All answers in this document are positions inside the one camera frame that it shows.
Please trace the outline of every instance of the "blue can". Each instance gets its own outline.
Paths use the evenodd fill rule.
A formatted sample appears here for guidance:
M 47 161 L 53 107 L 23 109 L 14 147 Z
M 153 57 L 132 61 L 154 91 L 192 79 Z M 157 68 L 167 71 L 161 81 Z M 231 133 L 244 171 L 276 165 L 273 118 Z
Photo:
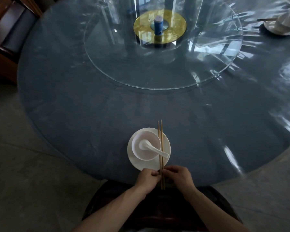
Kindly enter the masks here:
M 163 18 L 157 15 L 155 18 L 155 35 L 161 36 L 163 33 Z

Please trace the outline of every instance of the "wooden chair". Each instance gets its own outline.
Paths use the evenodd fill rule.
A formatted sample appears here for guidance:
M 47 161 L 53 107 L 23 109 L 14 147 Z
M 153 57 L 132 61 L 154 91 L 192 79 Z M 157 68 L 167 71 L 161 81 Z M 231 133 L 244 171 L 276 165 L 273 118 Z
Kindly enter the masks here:
M 93 196 L 85 210 L 83 220 L 130 187 L 132 186 L 128 184 L 107 181 Z M 228 201 L 213 187 L 198 189 L 218 207 L 240 221 Z M 176 188 L 167 188 L 165 191 L 154 189 L 136 207 L 124 224 L 124 229 L 141 230 L 143 228 L 208 231 L 193 207 Z
M 33 0 L 0 0 L 0 82 L 17 83 L 20 51 L 41 15 Z

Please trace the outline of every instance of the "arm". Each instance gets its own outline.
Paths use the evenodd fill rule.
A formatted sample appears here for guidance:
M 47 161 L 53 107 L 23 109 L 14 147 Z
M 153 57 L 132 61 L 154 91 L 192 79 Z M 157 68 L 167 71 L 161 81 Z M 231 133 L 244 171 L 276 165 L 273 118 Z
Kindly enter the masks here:
M 181 166 L 166 166 L 162 172 L 173 179 L 185 199 L 191 203 L 210 232 L 248 232 L 242 223 L 225 213 L 197 190 L 189 170 Z
M 157 171 L 143 169 L 135 186 L 87 217 L 72 232 L 117 232 L 160 178 Z

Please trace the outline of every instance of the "floor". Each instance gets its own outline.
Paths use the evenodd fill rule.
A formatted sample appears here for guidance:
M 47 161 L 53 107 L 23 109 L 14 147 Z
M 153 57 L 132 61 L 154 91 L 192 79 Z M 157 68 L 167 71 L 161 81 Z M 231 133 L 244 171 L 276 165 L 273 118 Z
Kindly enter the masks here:
M 70 231 L 100 186 L 55 156 L 28 124 L 17 88 L 0 85 L 0 232 Z M 252 232 L 290 232 L 290 148 L 214 187 Z

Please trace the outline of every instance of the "saucer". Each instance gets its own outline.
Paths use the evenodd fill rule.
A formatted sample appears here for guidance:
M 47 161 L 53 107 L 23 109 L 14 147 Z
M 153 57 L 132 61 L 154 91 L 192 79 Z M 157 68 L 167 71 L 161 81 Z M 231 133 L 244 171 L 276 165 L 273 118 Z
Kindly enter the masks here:
M 143 128 L 136 131 L 128 142 L 128 148 L 127 148 L 128 158 L 131 164 L 140 171 L 142 171 L 143 169 L 153 169 L 153 170 L 158 171 L 160 170 L 159 155 L 152 160 L 144 161 L 144 160 L 138 159 L 132 152 L 132 140 L 139 132 L 142 132 L 142 131 L 150 131 L 158 135 L 158 129 L 155 129 L 155 128 Z M 163 133 L 163 150 L 164 152 L 169 154 L 168 158 L 164 158 L 164 165 L 166 165 L 166 163 L 168 162 L 171 156 L 171 145 L 170 145 L 170 141 L 168 140 L 168 138 L 166 137 L 164 133 Z
M 269 30 L 271 33 L 274 33 L 276 35 L 281 35 L 281 36 L 289 36 L 290 35 L 290 32 L 280 32 L 280 31 L 277 31 L 275 29 L 275 22 L 276 21 L 264 21 L 263 22 L 263 25 L 264 27 Z

